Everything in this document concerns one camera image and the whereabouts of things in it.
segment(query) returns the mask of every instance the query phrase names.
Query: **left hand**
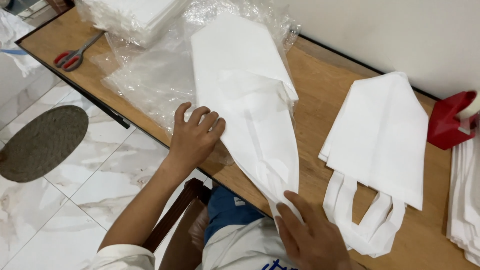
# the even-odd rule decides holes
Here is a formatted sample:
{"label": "left hand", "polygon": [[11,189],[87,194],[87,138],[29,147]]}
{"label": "left hand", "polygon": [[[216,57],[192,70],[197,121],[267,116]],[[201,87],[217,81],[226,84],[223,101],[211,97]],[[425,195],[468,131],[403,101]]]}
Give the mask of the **left hand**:
{"label": "left hand", "polygon": [[170,152],[165,158],[169,166],[185,173],[185,177],[208,158],[225,130],[225,119],[219,118],[213,126],[218,113],[210,112],[205,106],[196,108],[188,122],[185,122],[185,112],[191,105],[190,102],[182,103],[175,112]]}

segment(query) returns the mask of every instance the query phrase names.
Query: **white wall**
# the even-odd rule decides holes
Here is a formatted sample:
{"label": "white wall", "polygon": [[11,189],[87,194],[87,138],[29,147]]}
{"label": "white wall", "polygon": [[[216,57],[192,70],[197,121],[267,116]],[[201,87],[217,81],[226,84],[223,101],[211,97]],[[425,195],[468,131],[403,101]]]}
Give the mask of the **white wall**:
{"label": "white wall", "polygon": [[480,0],[275,0],[302,34],[439,98],[480,89]]}

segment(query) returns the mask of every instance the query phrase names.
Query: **red tape dispenser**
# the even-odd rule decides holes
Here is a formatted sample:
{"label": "red tape dispenser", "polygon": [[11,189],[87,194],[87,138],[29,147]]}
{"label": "red tape dispenser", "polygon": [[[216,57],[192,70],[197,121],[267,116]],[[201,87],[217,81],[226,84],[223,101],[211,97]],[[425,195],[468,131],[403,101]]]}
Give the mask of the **red tape dispenser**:
{"label": "red tape dispenser", "polygon": [[427,141],[450,149],[475,136],[479,120],[480,91],[464,91],[438,101],[428,123]]}

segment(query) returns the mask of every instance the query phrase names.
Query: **marble floor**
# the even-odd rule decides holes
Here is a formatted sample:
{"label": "marble floor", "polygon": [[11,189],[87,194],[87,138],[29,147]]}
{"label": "marble floor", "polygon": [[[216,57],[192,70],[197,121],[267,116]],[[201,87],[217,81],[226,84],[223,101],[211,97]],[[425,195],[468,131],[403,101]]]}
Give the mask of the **marble floor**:
{"label": "marble floor", "polygon": [[[168,154],[141,130],[123,128],[63,82],[0,130],[0,149],[32,119],[62,105],[86,111],[87,134],[66,160],[37,180],[18,184],[0,176],[0,269],[88,269],[107,230]],[[185,180],[193,177],[211,187],[211,179],[200,171]],[[155,252],[157,267],[173,231]]]}

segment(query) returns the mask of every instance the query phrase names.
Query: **tape roll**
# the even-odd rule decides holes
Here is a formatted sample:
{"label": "tape roll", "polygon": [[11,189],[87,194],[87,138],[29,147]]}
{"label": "tape roll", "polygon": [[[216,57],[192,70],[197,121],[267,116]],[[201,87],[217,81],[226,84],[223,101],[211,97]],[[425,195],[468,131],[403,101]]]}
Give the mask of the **tape roll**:
{"label": "tape roll", "polygon": [[475,92],[477,95],[473,99],[472,103],[470,103],[470,105],[468,105],[465,109],[463,109],[462,111],[460,111],[455,115],[455,117],[457,117],[460,120],[470,118],[480,111],[479,91],[473,90],[471,92]]}

